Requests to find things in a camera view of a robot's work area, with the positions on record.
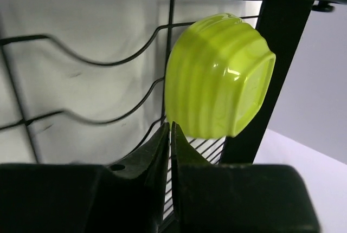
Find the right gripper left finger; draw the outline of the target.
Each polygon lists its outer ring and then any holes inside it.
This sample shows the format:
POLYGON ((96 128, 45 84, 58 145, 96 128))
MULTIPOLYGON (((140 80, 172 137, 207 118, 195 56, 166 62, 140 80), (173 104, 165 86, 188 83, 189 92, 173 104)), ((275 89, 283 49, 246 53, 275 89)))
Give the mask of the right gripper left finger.
POLYGON ((2 164, 1 232, 157 232, 169 128, 110 166, 2 164))

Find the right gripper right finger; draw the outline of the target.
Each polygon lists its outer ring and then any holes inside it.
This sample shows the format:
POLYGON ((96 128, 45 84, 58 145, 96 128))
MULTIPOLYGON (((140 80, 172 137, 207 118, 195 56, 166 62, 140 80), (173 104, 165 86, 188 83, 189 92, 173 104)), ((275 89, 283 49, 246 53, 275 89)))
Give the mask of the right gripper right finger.
POLYGON ((171 125, 172 200, 180 232, 320 232, 306 185, 288 165, 214 165, 171 125))

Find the green square bowl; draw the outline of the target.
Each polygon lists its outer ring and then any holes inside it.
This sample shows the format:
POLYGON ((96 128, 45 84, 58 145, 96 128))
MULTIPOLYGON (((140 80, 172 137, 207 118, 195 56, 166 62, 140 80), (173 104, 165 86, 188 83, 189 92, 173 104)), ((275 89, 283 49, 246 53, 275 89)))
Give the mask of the green square bowl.
POLYGON ((233 14, 195 22, 169 56, 167 121, 192 138, 237 136, 260 110, 275 61, 266 39, 233 14))

